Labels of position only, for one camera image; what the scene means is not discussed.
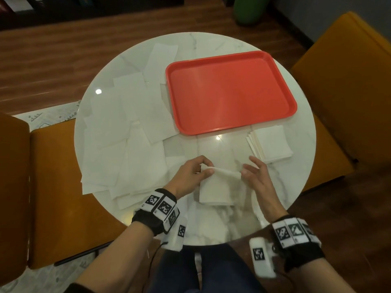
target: dark blue pants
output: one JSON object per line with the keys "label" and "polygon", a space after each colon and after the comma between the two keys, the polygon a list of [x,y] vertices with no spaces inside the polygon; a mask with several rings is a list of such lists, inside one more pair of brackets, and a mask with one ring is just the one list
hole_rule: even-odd
{"label": "dark blue pants", "polygon": [[[247,264],[228,244],[204,246],[202,259],[202,292],[266,293]],[[148,293],[200,292],[194,252],[165,251]]]}

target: white marble tabletop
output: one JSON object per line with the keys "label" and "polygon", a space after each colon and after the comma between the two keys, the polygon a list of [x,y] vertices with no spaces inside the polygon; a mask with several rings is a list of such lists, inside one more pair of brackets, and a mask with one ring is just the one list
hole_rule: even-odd
{"label": "white marble tabletop", "polygon": [[[230,37],[194,32],[149,39],[119,54],[94,78],[81,101],[75,126],[75,150],[79,165],[82,164],[84,155],[86,125],[83,118],[91,114],[91,98],[96,94],[96,90],[113,87],[114,78],[142,71],[155,43],[178,45],[176,61],[258,50],[250,44]],[[281,64],[276,63],[296,99],[298,109],[294,116],[200,136],[179,134],[164,140],[164,150],[166,157],[185,155],[187,159],[191,159],[203,154],[212,160],[216,167],[240,171],[242,164],[248,163],[248,157],[252,155],[246,141],[251,129],[283,125],[293,156],[269,164],[268,169],[278,197],[284,207],[288,208],[299,196],[309,177],[315,157],[316,132],[311,108],[300,86]],[[161,85],[161,90],[163,101],[170,108],[166,85]],[[115,218],[126,225],[131,223],[133,207],[120,210],[116,202],[111,200],[109,191],[97,192],[94,195]],[[224,243],[247,236],[261,228],[253,213],[250,197],[245,205],[240,207],[206,206],[196,201],[196,193],[189,195],[185,245]]]}

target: black cable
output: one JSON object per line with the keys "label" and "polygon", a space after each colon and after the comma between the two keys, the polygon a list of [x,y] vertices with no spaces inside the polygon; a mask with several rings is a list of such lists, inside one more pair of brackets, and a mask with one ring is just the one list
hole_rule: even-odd
{"label": "black cable", "polygon": [[163,245],[166,245],[166,244],[168,244],[168,243],[169,243],[168,241],[165,241],[165,242],[161,243],[160,246],[159,246],[159,247],[156,249],[156,251],[154,252],[154,254],[153,254],[153,256],[152,256],[152,259],[150,260],[150,263],[149,263],[148,277],[147,277],[147,280],[144,282],[143,288],[141,289],[141,293],[144,292],[144,287],[145,287],[145,285],[148,283],[149,276],[150,276],[150,269],[152,268],[152,263],[153,263],[153,260],[155,259],[156,253],[159,251],[159,249],[160,249]]}
{"label": "black cable", "polygon": [[291,293],[295,293],[295,292],[296,292],[296,285],[295,285],[294,281],[293,281],[288,275],[286,275],[286,274],[284,274],[284,273],[282,273],[282,272],[280,272],[280,271],[278,271],[278,270],[274,270],[274,272],[275,272],[276,274],[280,275],[280,276],[285,277],[288,281],[290,281],[291,284],[292,284]]}

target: green pot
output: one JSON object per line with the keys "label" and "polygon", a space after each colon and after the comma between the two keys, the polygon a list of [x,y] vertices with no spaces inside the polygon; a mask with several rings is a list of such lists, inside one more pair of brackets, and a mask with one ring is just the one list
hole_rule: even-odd
{"label": "green pot", "polygon": [[233,14],[238,24],[256,24],[270,0],[235,0]]}

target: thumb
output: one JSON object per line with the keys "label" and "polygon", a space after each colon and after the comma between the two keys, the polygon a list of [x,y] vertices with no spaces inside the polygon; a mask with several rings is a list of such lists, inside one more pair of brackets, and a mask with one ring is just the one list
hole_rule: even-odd
{"label": "thumb", "polygon": [[258,180],[257,176],[252,172],[242,169],[242,180],[247,182],[248,186],[250,186],[255,191],[260,191],[263,187],[262,183]]}
{"label": "thumb", "polygon": [[202,172],[200,172],[199,174],[197,174],[196,177],[198,179],[198,183],[200,183],[201,181],[205,180],[206,178],[209,178],[210,176],[212,176],[214,174],[214,172],[215,172],[214,169],[205,169]]}

